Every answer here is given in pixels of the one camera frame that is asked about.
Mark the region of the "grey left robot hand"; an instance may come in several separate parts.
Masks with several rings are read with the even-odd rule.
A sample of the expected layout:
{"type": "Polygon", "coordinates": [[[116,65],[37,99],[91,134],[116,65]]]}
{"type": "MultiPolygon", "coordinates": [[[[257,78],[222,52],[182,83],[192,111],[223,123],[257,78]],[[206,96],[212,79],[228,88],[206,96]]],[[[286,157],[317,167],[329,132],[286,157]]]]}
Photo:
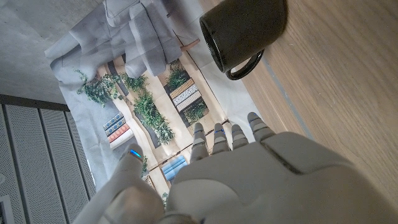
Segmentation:
{"type": "Polygon", "coordinates": [[[209,149],[194,127],[190,162],[166,201],[141,179],[142,149],[130,145],[77,223],[396,223],[397,209],[352,162],[309,138],[275,133],[248,114],[228,142],[215,125],[209,149]]]}

